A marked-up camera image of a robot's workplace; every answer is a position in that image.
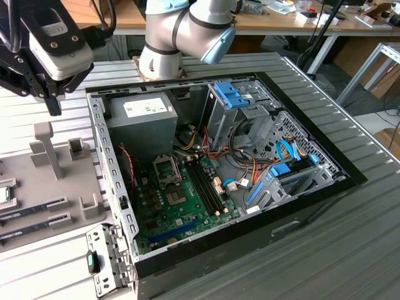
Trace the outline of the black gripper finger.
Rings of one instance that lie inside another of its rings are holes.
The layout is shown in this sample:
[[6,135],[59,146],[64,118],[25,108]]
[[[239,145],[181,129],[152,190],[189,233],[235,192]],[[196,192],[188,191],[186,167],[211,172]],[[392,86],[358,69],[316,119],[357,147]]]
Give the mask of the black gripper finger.
[[93,70],[94,64],[91,63],[89,67],[67,79],[63,79],[62,81],[56,81],[56,97],[62,96],[65,93],[72,93],[76,90],[76,88],[84,81],[87,75]]
[[32,95],[54,115],[54,80],[35,57],[1,57],[1,87],[18,96]]

